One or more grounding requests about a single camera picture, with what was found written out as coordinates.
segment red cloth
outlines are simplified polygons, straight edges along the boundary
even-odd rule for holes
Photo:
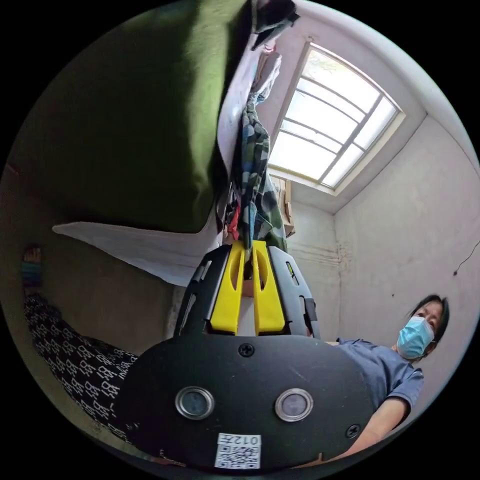
[[[239,225],[239,216],[240,216],[240,205],[237,205],[235,209],[235,213],[233,214],[233,218],[231,219],[230,225],[227,228],[228,233],[232,235],[234,240],[239,239],[239,232],[237,231],[237,227]]]

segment blue surgical mask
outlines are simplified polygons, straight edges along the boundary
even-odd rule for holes
[[[423,317],[413,316],[400,330],[396,350],[404,359],[416,359],[423,355],[434,336],[432,327]]]

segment hand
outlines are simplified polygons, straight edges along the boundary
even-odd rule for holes
[[[292,468],[293,468],[293,469],[302,469],[302,468],[304,468],[304,467],[313,467],[313,466],[315,466],[315,465],[326,464],[329,460],[323,461],[323,460],[322,460],[322,456],[323,456],[323,453],[319,453],[317,460],[311,461],[311,462],[309,462],[309,463],[304,463],[303,465],[293,466]]]

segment window frame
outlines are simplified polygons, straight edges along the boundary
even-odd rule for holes
[[[373,104],[373,106],[370,108],[369,112],[365,112],[362,108],[358,107],[357,105],[355,105],[353,102],[349,101],[348,99],[344,98],[341,94],[337,93],[336,91],[332,90],[331,88],[315,81],[315,80],[312,80],[311,78],[308,78],[306,76],[303,75],[303,71],[304,71],[304,68],[305,68],[305,65],[308,61],[308,58],[309,58],[309,55],[310,55],[310,52],[311,51],[317,51],[319,52],[320,54],[328,57],[328,58],[331,58],[332,60],[340,63],[341,65],[343,65],[344,67],[348,68],[349,70],[353,71],[356,75],[359,75],[362,79],[364,79],[366,82],[368,82],[375,90],[378,91],[379,95],[378,95],[378,98],[376,99],[375,103]],[[345,100],[346,102],[348,102],[349,104],[355,106],[355,108],[357,108],[358,110],[360,110],[361,112],[365,113],[365,116],[363,117],[363,119],[358,122],[357,120],[355,120],[355,122],[357,122],[357,126],[355,127],[355,129],[353,130],[353,132],[350,134],[350,136],[348,137],[348,139],[344,142],[344,144],[340,147],[340,149],[338,150],[338,152],[336,153],[336,158],[331,162],[331,164],[328,166],[328,168],[323,172],[323,174],[321,175],[320,178],[312,178],[310,176],[307,176],[307,175],[304,175],[300,172],[296,172],[294,170],[291,170],[291,169],[288,169],[288,168],[285,168],[285,167],[281,167],[281,166],[277,166],[277,165],[270,165],[269,164],[269,168],[270,169],[273,169],[273,170],[277,170],[279,172],[283,172],[285,174],[288,174],[290,176],[294,176],[294,177],[298,177],[298,178],[301,178],[301,179],[304,179],[304,180],[307,180],[309,183],[314,183],[316,186],[318,187],[321,187],[322,189],[326,189],[327,191],[329,191],[330,193],[332,194],[335,194],[336,190],[341,187],[342,183],[349,177],[349,175],[352,173],[352,171],[365,159],[365,157],[375,148],[376,144],[382,139],[382,137],[384,136],[384,134],[393,126],[393,124],[396,122],[396,127],[395,129],[397,129],[401,122],[403,121],[403,119],[405,118],[405,114],[403,112],[403,110],[399,107],[399,105],[392,99],[392,97],[385,91],[383,90],[379,85],[377,85],[374,81],[372,81],[370,78],[368,78],[368,76],[363,73],[362,71],[360,71],[358,68],[356,68],[354,65],[351,65],[350,63],[348,63],[346,60],[344,60],[343,58],[340,58],[338,55],[335,55],[333,52],[327,50],[326,48],[323,48],[321,46],[319,46],[318,44],[314,43],[313,41],[306,41],[304,46],[303,46],[303,49],[302,49],[302,52],[301,52],[301,55],[300,55],[300,58],[299,58],[299,61],[297,63],[297,66],[295,68],[295,71],[293,73],[293,77],[291,79],[291,82],[290,82],[290,85],[288,87],[288,90],[287,90],[287,95],[285,96],[284,100],[283,100],[283,104],[281,106],[281,109],[280,109],[280,112],[279,112],[279,115],[277,117],[277,120],[275,122],[275,127],[274,127],[274,130],[273,130],[273,134],[271,135],[271,141],[270,141],[270,144],[271,144],[271,148],[270,148],[270,151],[273,150],[273,148],[275,147],[275,142],[277,141],[277,137],[279,135],[279,133],[285,133],[287,135],[291,135],[293,137],[297,137],[301,140],[304,140],[305,142],[310,142],[314,145],[317,145],[321,148],[324,148],[325,150],[329,151],[328,148],[325,148],[325,147],[322,147],[321,145],[319,145],[318,143],[314,142],[313,140],[309,140],[309,139],[306,139],[304,137],[302,137],[301,135],[298,135],[298,134],[293,134],[291,132],[288,132],[284,129],[281,128],[282,126],[282,123],[284,121],[287,121],[287,122],[292,122],[292,123],[295,123],[295,124],[298,124],[300,126],[303,126],[303,127],[306,127],[316,133],[319,133],[320,135],[323,135],[327,138],[331,138],[329,137],[328,135],[326,135],[325,133],[321,132],[321,131],[318,131],[318,130],[315,130],[314,128],[312,128],[311,126],[309,125],[306,125],[306,124],[303,124],[301,122],[298,122],[296,120],[293,120],[293,119],[290,119],[290,118],[287,118],[287,111],[290,107],[290,104],[292,102],[292,99],[293,99],[293,96],[296,92],[298,91],[301,91],[303,92],[304,94],[306,95],[309,95],[311,96],[312,98],[316,98],[317,100],[325,103],[326,105],[330,105],[328,102],[320,99],[320,98],[317,98],[315,97],[314,95],[312,95],[311,93],[308,93],[308,92],[304,92],[303,90],[299,89],[298,88],[298,84],[299,84],[299,81],[301,79],[305,79],[306,81],[308,82],[312,82],[314,83],[315,85],[318,85],[320,86],[321,88],[323,89],[326,89],[330,92],[332,92],[333,94],[339,96],[341,99]],[[378,135],[376,136],[376,138],[373,140],[373,142],[369,145],[369,147],[367,149],[361,147],[360,145],[356,144],[354,142],[354,139],[357,137],[357,135],[360,133],[360,131],[362,130],[362,128],[365,126],[365,124],[368,122],[368,120],[370,119],[371,115],[374,113],[375,109],[377,108],[377,106],[379,105],[379,103],[382,101],[383,98],[386,98],[392,105],[393,107],[395,108],[395,113],[392,115],[392,117],[389,119],[389,121],[385,124],[385,126],[382,128],[382,130],[378,133]],[[330,105],[331,107],[335,108],[336,110],[339,110],[338,108],[336,108],[335,106],[333,105]],[[335,140],[332,138],[333,141],[339,143],[341,145],[341,142],[339,142],[338,140]],[[330,171],[334,168],[334,166],[337,164],[337,162],[340,160],[340,158],[342,157],[343,153],[345,153],[345,151],[348,149],[348,147],[350,145],[355,145],[357,148],[359,148],[360,150],[362,150],[362,154],[360,155],[360,157],[356,160],[356,162],[348,169],[344,172],[344,174],[342,175],[342,177],[340,178],[340,180],[338,180],[338,182],[335,184],[334,187],[330,187],[329,185],[326,185],[324,183],[322,183],[322,181],[324,180],[324,178],[330,173]]]

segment woman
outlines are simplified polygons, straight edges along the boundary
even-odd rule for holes
[[[433,294],[412,310],[390,348],[363,339],[338,338],[336,342],[328,342],[342,349],[360,367],[375,407],[375,413],[351,448],[329,462],[376,444],[408,417],[424,384],[422,370],[414,365],[437,347],[449,318],[448,300]],[[301,467],[321,463],[320,454],[318,460]]]
[[[41,294],[41,252],[37,246],[25,250],[21,275],[25,317],[36,350],[71,398],[88,415],[117,437],[131,443],[133,426],[118,422],[114,401],[137,357],[100,340],[80,335],[62,319],[58,309],[48,304]],[[249,293],[247,284],[244,293]],[[447,299],[430,295],[413,309],[408,323],[391,348],[361,339],[339,338],[337,342],[329,342],[357,362],[376,408],[357,441],[337,458],[375,444],[408,416],[423,385],[422,371],[413,365],[435,349],[448,321]],[[167,458],[153,460],[182,465]],[[318,460],[301,467],[319,463],[322,463],[321,455]]]

